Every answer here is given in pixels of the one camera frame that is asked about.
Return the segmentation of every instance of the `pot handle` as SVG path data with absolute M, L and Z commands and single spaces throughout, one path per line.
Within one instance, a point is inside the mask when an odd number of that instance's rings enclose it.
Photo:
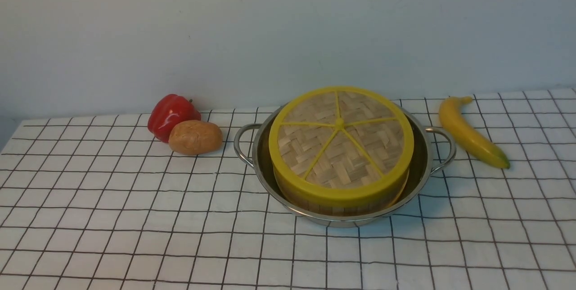
M 448 143 L 450 144 L 450 152 L 448 153 L 448 157 L 440 162 L 440 164 L 436 165 L 435 167 L 432 167 L 432 170 L 430 171 L 430 174 L 444 168 L 446 165 L 449 165 L 450 163 L 452 163 L 452 161 L 454 161 L 454 157 L 456 156 L 456 142 L 454 140 L 454 138 L 452 137 L 452 135 L 450 135 L 450 133 L 448 133 L 446 130 L 444 130 L 443 128 L 440 127 L 426 127 L 426 132 L 432 133 L 432 134 L 440 134 L 442 136 L 444 136 L 444 138 L 446 138 L 448 140 Z
M 236 136 L 234 136 L 234 152 L 236 153 L 236 156 L 238 156 L 244 163 L 246 163 L 246 165 L 252 168 L 254 168 L 254 161 L 252 161 L 250 157 L 242 153 L 240 149 L 240 138 L 242 138 L 242 135 L 245 132 L 253 129 L 258 129 L 261 126 L 262 124 L 247 124 L 245 126 L 242 126 L 236 133 Z

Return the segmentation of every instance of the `stainless steel pot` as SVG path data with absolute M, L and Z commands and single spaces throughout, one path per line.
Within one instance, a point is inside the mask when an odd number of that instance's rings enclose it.
M 368 224 L 378 218 L 389 216 L 393 214 L 398 208 L 409 202 L 420 190 L 430 177 L 430 174 L 449 165 L 456 155 L 455 141 L 448 132 L 438 127 L 424 128 L 418 120 L 405 109 L 402 109 L 410 124 L 412 125 L 412 132 L 414 133 L 414 154 L 409 167 L 409 177 L 405 189 L 399 200 L 388 208 L 372 212 L 370 214 L 363 214 L 359 216 L 329 216 L 325 214 L 317 214 L 308 210 L 300 208 L 284 198 L 272 169 L 272 160 L 270 158 L 270 151 L 268 150 L 268 135 L 270 134 L 270 127 L 278 112 L 282 107 L 278 108 L 276 112 L 272 113 L 263 124 L 248 124 L 238 130 L 234 137 L 234 152 L 236 155 L 247 165 L 254 168 L 258 180 L 264 188 L 282 204 L 289 211 L 297 216 L 304 216 L 305 218 L 323 226 L 330 227 L 357 227 Z M 252 159 L 242 153 L 240 150 L 240 138 L 248 131 L 257 129 L 256 138 L 252 146 Z M 426 133 L 440 134 L 444 136 L 450 144 L 450 151 L 448 157 L 436 166 L 432 166 L 432 145 Z

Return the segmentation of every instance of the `red bell pepper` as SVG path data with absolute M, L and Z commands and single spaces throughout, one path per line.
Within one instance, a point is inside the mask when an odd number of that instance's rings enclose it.
M 176 94 L 169 94 L 152 110 L 148 119 L 148 130 L 157 139 L 168 143 L 172 128 L 186 120 L 202 120 L 202 115 L 194 108 L 192 101 Z

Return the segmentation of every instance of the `yellow spoke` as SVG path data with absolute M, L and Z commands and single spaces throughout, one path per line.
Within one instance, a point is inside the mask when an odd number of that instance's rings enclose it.
M 385 121 L 390 121 L 390 120 L 398 120 L 398 118 L 396 118 L 395 116 L 389 116 L 389 117 L 385 117 L 385 118 L 360 120 L 360 121 L 351 122 L 349 124 L 345 124 L 344 127 L 364 125 L 364 124 L 373 124 L 374 122 L 385 122 Z
M 340 115 L 340 101 L 338 99 L 338 91 L 334 91 L 334 94 L 336 95 L 336 118 L 342 118 L 342 116 Z
M 314 165 L 316 165 L 316 163 L 318 163 L 318 160 L 320 159 L 320 157 L 322 156 L 322 154 L 324 153 L 324 151 L 328 148 L 328 145 L 330 144 L 330 142 L 336 137 L 336 134 L 338 134 L 338 130 L 334 129 L 334 131 L 332 132 L 332 134 L 330 135 L 330 138 L 327 140 L 326 143 L 324 143 L 324 146 L 322 147 L 322 149 L 316 154 L 316 157 L 314 157 L 314 160 L 312 161 L 312 163 L 310 164 L 310 166 L 308 167 L 308 169 L 306 170 L 306 173 L 304 173 L 304 177 L 303 179 L 305 180 L 306 178 L 308 178 L 308 174 L 310 174 L 310 172 L 312 171 L 312 168 L 314 167 Z
M 286 126 L 286 125 L 334 127 L 333 124 L 325 124 L 323 122 L 286 121 L 286 122 L 280 123 L 280 126 Z
M 372 157 L 370 157 L 370 155 L 368 155 L 368 153 L 364 150 L 364 148 L 362 148 L 362 145 L 360 145 L 358 143 L 358 141 L 356 141 L 356 139 L 354 139 L 354 137 L 351 134 L 346 132 L 345 129 L 342 129 L 342 132 L 346 135 L 346 137 L 348 137 L 348 139 L 350 139 L 350 141 L 352 141 L 352 143 L 354 143 L 354 145 L 356 146 L 356 148 L 358 148 L 360 150 L 362 155 L 364 155 L 364 157 L 366 157 L 366 159 L 368 159 L 370 164 L 376 169 L 376 171 L 380 174 L 380 176 L 383 177 L 384 173 L 382 173 L 382 171 L 380 171 L 380 168 L 378 167 L 378 165 L 376 165 L 376 163 L 374 162 Z

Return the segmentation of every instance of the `banana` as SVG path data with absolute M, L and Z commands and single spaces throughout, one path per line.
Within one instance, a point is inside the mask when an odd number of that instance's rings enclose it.
M 462 117 L 461 106 L 472 101 L 472 97 L 449 97 L 442 101 L 438 111 L 442 127 L 475 158 L 499 169 L 510 169 L 510 161 L 502 149 L 485 138 Z

